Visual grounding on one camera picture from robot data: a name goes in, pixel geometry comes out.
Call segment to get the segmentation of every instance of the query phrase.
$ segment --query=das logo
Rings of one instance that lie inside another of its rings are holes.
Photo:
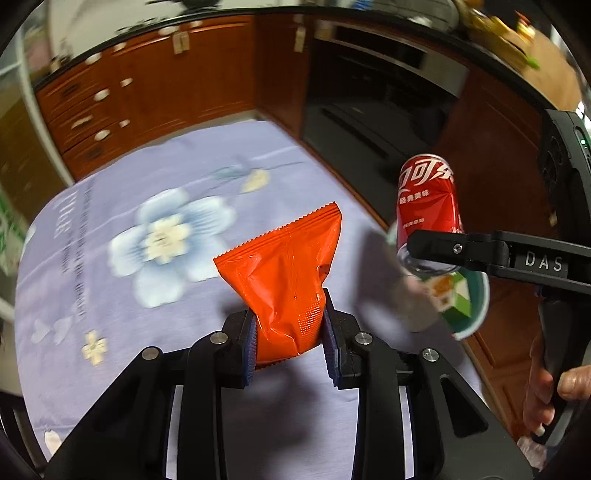
[[[552,251],[526,250],[517,253],[515,268],[561,278],[567,278],[569,274],[569,264],[564,254]]]

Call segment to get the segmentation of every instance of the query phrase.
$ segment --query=coca-cola can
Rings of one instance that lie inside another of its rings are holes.
[[[407,248],[408,236],[415,230],[463,233],[453,173],[443,158],[416,155],[402,166],[397,224],[397,257],[408,271],[429,278],[458,270],[456,265],[413,258]]]

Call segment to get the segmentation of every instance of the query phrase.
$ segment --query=oven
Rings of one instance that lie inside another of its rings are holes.
[[[391,223],[402,164],[431,151],[467,74],[405,39],[319,21],[303,140]]]

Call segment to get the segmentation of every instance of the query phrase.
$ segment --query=finger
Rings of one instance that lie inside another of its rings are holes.
[[[543,355],[544,355],[544,337],[542,336],[541,333],[538,333],[535,336],[534,341],[531,342],[530,358],[532,360],[540,361]]]
[[[542,401],[528,390],[525,396],[523,408],[523,423],[532,432],[537,433],[542,425],[549,425],[554,420],[554,407],[545,405]]]
[[[591,365],[564,372],[558,382],[558,394],[567,401],[591,397]]]
[[[554,379],[552,375],[545,368],[536,364],[535,360],[531,361],[530,390],[546,405],[550,403],[552,394],[554,393]]]

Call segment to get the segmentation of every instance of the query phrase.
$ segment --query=wooden cabinet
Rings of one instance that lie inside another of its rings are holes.
[[[192,123],[254,108],[252,17],[224,20],[189,24],[183,92],[193,108]]]
[[[254,108],[250,15],[164,27],[91,60],[37,93],[76,180],[158,137]]]
[[[255,18],[256,109],[294,138],[300,137],[306,99],[307,45],[314,36],[309,21],[311,18],[293,14],[257,15]],[[296,48],[296,39],[302,43],[302,48]]]
[[[541,117],[473,67],[436,153],[451,165],[466,232],[556,237],[537,167]],[[518,437],[532,340],[540,330],[534,287],[491,278],[491,304],[467,345],[509,431]]]
[[[129,121],[125,133],[132,147],[190,124],[183,58],[174,52],[177,32],[164,34],[169,31],[134,38],[120,50],[113,47],[112,84],[121,116]]]

